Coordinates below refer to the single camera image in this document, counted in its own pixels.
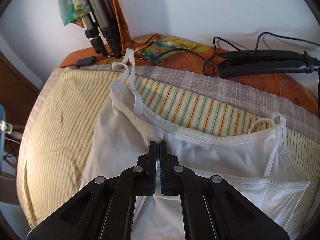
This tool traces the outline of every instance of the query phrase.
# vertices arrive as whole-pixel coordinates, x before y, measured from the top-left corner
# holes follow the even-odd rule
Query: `silver screw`
[[[94,182],[97,183],[97,184],[104,183],[104,177],[102,177],[102,176],[96,177],[94,179]]]
[[[143,168],[141,166],[134,166],[133,167],[134,172],[141,172],[142,170],[143,170]]]
[[[173,170],[174,170],[175,172],[181,172],[181,171],[183,171],[183,167],[182,167],[182,166],[175,166],[175,167],[173,168]]]
[[[220,183],[222,181],[222,178],[220,176],[218,176],[218,175],[215,175],[215,176],[212,177],[212,181],[214,183]]]

